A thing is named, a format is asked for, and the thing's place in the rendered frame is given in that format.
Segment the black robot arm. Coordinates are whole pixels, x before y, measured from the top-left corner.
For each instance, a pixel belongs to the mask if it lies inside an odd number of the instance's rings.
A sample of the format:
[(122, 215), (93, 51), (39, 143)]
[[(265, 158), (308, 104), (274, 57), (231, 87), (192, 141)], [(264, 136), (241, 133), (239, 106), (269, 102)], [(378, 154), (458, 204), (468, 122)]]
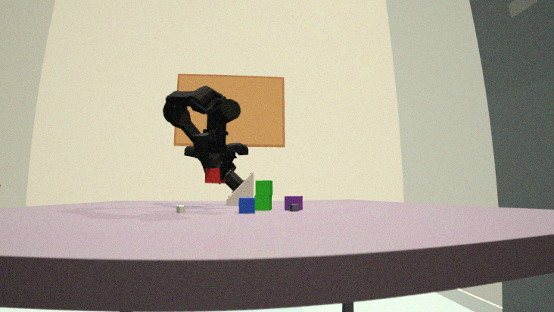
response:
[[(190, 113), (187, 107), (193, 111), (207, 115), (208, 125), (222, 125), (236, 119), (241, 109), (238, 103), (227, 99), (223, 94), (211, 89), (209, 86), (202, 86), (194, 91), (179, 91), (171, 93), (166, 97), (166, 104), (163, 108), (164, 118), (174, 127), (182, 129), (194, 147), (209, 147), (213, 144), (220, 146), (220, 136), (217, 128), (212, 131), (203, 129), (201, 133), (191, 122)], [(235, 172), (236, 166), (231, 163), (225, 175), (225, 184), (234, 192), (243, 182)], [(232, 193), (233, 193), (232, 192)]]

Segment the red block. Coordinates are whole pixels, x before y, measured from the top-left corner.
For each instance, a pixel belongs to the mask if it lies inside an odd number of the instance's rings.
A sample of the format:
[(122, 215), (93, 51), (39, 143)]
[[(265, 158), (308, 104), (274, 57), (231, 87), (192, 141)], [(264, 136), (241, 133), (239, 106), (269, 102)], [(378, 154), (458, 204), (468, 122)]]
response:
[(220, 179), (220, 168), (206, 168), (205, 183), (225, 183), (225, 177)]

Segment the blue block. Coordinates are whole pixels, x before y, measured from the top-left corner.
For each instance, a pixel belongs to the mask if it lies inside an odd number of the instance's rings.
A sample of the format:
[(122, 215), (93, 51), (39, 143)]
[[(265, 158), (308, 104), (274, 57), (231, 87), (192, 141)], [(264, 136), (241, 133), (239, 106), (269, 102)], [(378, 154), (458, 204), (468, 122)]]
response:
[(240, 214), (255, 213), (255, 198), (239, 198), (238, 212)]

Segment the purple cube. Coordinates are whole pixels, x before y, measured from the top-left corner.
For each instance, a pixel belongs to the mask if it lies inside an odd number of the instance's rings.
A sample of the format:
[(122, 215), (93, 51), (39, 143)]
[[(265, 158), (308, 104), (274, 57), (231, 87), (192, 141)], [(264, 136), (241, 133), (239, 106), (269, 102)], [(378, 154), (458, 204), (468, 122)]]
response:
[(285, 211), (290, 211), (290, 205), (299, 205), (299, 211), (303, 210), (303, 196), (285, 196)]

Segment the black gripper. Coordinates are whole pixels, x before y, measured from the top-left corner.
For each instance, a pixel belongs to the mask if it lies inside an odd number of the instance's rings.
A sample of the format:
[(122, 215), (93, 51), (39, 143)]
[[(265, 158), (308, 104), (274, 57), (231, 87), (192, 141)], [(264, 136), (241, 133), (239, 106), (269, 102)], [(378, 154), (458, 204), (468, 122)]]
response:
[(207, 131), (212, 131), (213, 128), (217, 128), (219, 131), (220, 146), (215, 144), (206, 148), (202, 148), (200, 146), (187, 146), (185, 148), (184, 155), (197, 158), (201, 162), (205, 173), (206, 168), (212, 168), (213, 166), (213, 158), (209, 158), (209, 154), (219, 154), (220, 179), (223, 180), (229, 166), (233, 160), (237, 158), (235, 153), (238, 155), (248, 155), (248, 147), (240, 142), (229, 143), (226, 145), (226, 136), (228, 135), (226, 127), (222, 125), (208, 125)]

